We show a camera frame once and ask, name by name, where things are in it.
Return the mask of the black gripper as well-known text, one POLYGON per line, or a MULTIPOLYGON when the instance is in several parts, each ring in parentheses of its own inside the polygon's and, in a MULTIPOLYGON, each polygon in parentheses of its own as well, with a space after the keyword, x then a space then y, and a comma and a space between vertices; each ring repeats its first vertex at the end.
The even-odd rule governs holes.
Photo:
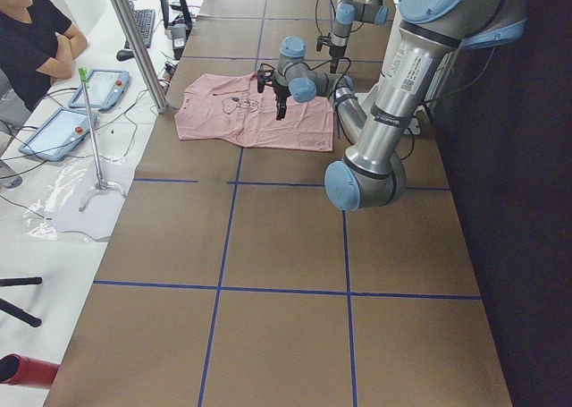
POLYGON ((337 64, 339 63, 341 56, 338 52, 332 52, 332 51, 329 52, 329 55, 331 57, 330 73, 336 73, 337 72, 337 64))
POLYGON ((287 113, 287 99, 290 90, 287 85, 282 85, 277 79, 273 80, 273 92, 276 98, 276 120, 280 121, 287 113))

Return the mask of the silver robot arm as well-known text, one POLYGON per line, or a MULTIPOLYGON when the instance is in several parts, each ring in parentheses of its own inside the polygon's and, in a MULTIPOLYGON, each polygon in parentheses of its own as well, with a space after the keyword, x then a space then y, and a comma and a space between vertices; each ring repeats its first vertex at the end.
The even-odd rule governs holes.
POLYGON ((398 11, 399 45, 364 102, 347 75, 313 71, 305 42, 295 36, 283 40, 274 68, 257 73, 259 89, 273 88, 278 119, 286 115, 289 98, 332 102, 350 144, 327 167, 324 186, 342 210, 384 206, 404 191, 406 173, 396 147, 443 57, 508 44, 522 36, 526 24, 526 0, 399 0, 398 11))
POLYGON ((383 5, 383 0, 338 0, 332 31, 327 37, 330 73, 336 73, 339 61, 345 56, 355 22, 384 25, 388 16, 389 9, 383 5))

